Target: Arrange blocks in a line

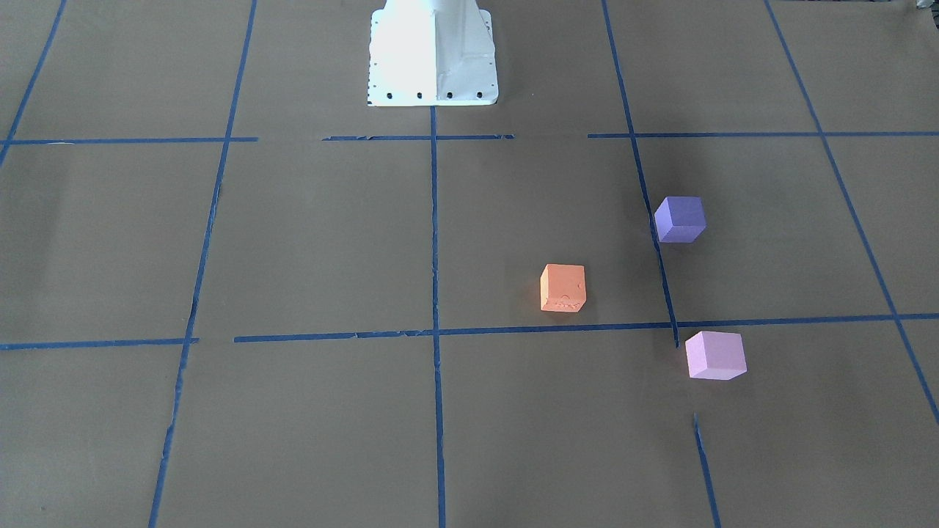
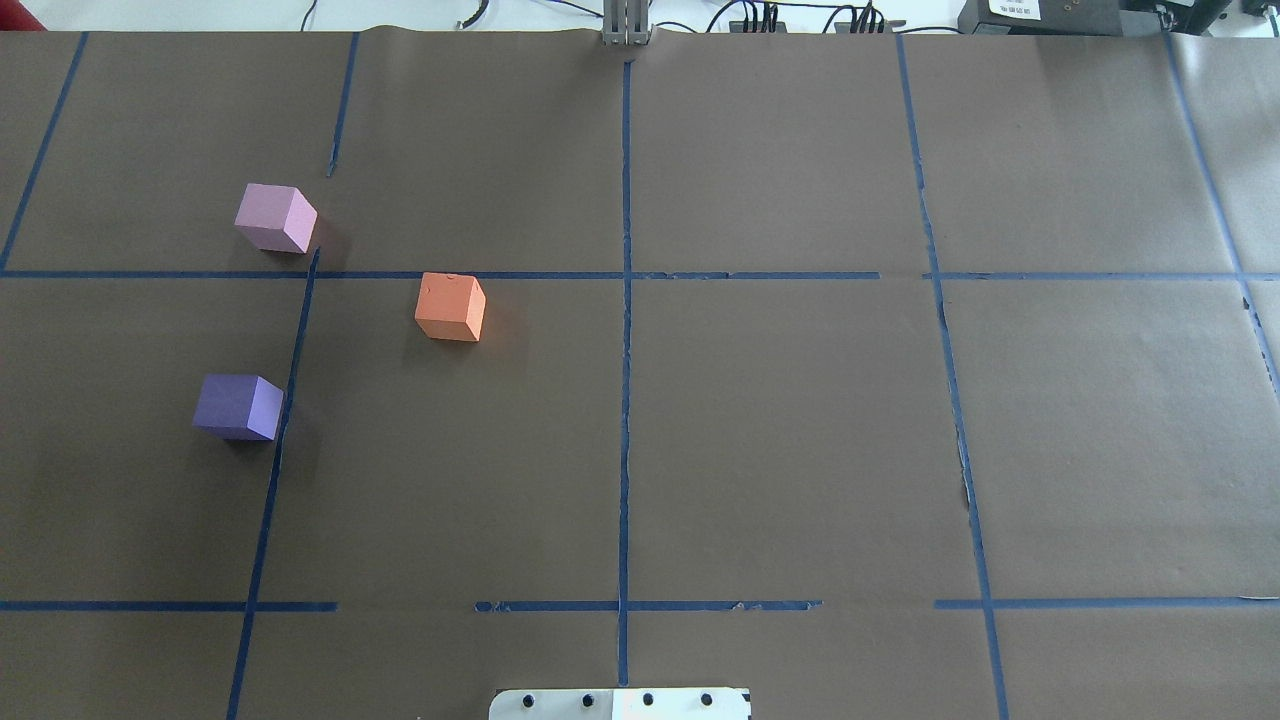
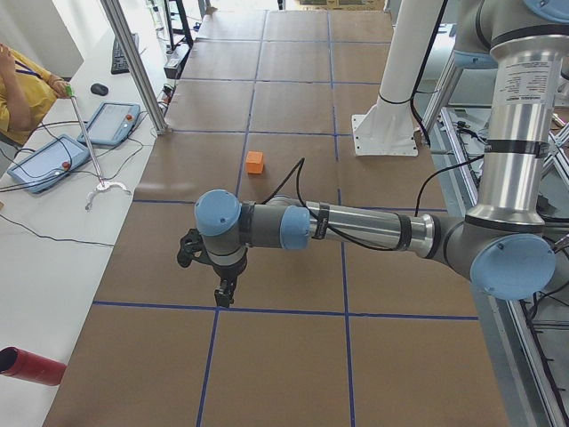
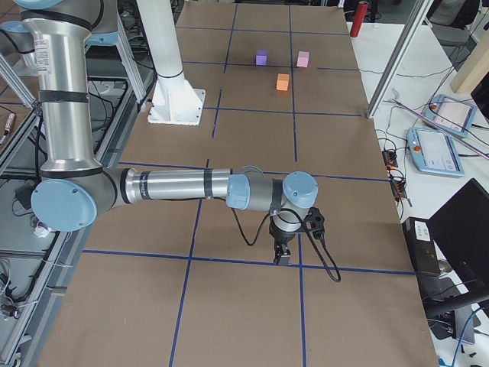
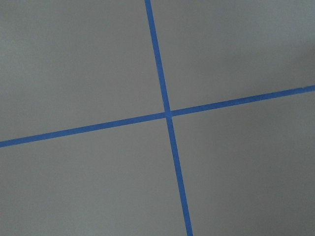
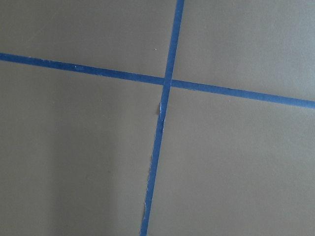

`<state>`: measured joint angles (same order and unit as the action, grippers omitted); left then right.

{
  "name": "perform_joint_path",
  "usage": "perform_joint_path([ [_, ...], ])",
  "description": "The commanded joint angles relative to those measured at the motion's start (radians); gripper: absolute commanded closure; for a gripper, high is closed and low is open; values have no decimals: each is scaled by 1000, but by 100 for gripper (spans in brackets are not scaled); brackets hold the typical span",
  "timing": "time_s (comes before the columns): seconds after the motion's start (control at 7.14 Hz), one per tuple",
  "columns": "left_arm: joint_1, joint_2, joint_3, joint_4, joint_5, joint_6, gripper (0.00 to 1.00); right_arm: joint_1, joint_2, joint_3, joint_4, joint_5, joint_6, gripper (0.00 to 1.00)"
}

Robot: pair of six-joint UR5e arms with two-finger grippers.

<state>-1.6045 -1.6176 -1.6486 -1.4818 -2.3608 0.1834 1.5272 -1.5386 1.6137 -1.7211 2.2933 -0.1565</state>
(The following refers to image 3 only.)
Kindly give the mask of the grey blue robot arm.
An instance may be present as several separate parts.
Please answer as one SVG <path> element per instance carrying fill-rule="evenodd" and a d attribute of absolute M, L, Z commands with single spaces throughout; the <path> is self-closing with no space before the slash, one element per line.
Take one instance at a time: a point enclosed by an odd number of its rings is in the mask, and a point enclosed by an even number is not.
<path fill-rule="evenodd" d="M 463 217 L 410 217 L 279 193 L 242 202 L 215 189 L 196 202 L 196 225 L 180 242 L 179 265 L 212 266 L 220 277 L 214 295 L 221 307 L 233 302 L 249 248 L 301 250 L 326 238 L 414 252 L 502 300 L 539 292 L 557 262 L 536 206 L 567 54 L 565 1 L 462 2 L 454 58 L 462 68 L 497 71 L 477 202 Z"/>

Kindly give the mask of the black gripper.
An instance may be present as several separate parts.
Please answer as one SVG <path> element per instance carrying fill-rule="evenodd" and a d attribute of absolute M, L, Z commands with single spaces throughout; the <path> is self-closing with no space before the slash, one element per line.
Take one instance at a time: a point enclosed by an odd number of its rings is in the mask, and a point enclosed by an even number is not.
<path fill-rule="evenodd" d="M 220 277 L 220 285 L 214 291 L 216 305 L 229 308 L 234 303 L 236 282 L 247 267 L 247 260 L 239 260 L 231 265 L 213 265 L 214 272 Z"/>

